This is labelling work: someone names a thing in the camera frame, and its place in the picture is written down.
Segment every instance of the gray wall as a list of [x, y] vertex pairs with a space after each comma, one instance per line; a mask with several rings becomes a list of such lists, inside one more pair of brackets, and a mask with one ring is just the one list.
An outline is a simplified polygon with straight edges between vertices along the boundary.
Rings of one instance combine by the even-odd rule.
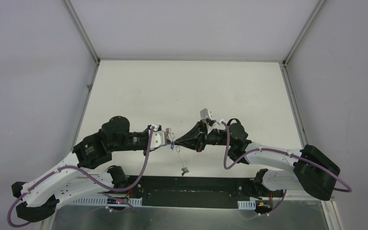
[[368, 229], [368, 0], [330, 0], [289, 65], [309, 143], [341, 168], [345, 229]]
[[61, 1], [0, 0], [0, 230], [11, 184], [70, 150], [93, 70]]

